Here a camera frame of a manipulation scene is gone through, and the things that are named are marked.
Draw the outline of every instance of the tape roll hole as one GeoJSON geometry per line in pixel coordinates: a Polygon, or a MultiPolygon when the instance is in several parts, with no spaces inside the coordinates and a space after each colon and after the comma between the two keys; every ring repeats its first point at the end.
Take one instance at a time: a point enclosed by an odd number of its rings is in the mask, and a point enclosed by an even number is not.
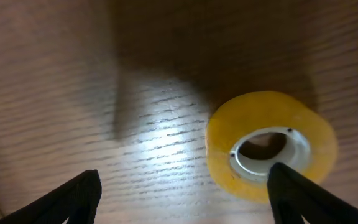
{"type": "Polygon", "coordinates": [[[267,181],[270,168],[282,162],[301,172],[311,160],[307,139],[287,127],[263,128],[241,138],[232,148],[230,164],[243,179],[267,181]]]}

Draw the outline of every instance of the white plastic core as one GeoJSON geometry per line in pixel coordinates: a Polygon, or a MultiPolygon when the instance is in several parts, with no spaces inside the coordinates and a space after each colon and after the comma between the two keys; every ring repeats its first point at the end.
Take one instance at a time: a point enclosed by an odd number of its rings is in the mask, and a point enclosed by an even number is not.
{"type": "Polygon", "coordinates": [[[254,131],[235,143],[230,151],[230,165],[243,179],[253,182],[266,182],[270,168],[276,162],[282,162],[298,172],[304,171],[311,160],[308,140],[297,130],[288,127],[262,128],[254,131]],[[250,159],[239,153],[241,145],[252,137],[268,134],[283,133],[287,137],[284,148],[273,158],[266,160],[250,159]]]}

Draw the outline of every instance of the wooden surface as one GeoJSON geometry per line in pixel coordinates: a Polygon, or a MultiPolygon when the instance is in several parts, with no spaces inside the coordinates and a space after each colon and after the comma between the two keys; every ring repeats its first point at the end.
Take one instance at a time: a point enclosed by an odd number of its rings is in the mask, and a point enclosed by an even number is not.
{"type": "Polygon", "coordinates": [[[272,223],[205,160],[211,113],[258,90],[334,126],[323,186],[358,207],[358,1],[0,0],[0,208],[97,169],[96,223],[272,223]]]}

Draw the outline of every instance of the tape roll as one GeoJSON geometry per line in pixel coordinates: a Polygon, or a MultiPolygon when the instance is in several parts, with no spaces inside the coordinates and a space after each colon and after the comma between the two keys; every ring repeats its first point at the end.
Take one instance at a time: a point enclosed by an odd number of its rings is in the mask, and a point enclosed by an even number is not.
{"type": "Polygon", "coordinates": [[[296,99],[260,91],[235,97],[212,115],[206,130],[207,165],[212,179],[237,197],[268,202],[267,177],[282,162],[313,182],[321,182],[337,157],[332,127],[296,99]],[[252,159],[241,147],[254,136],[285,135],[285,145],[271,159],[252,159]]]}

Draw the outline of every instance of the wooden table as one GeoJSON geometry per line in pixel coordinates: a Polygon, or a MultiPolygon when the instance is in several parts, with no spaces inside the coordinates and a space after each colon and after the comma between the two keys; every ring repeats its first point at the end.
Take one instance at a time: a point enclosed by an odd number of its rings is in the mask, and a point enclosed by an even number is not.
{"type": "Polygon", "coordinates": [[[204,130],[251,91],[335,128],[358,208],[358,1],[0,0],[0,209],[99,170],[96,223],[272,223],[211,180],[204,130]]]}

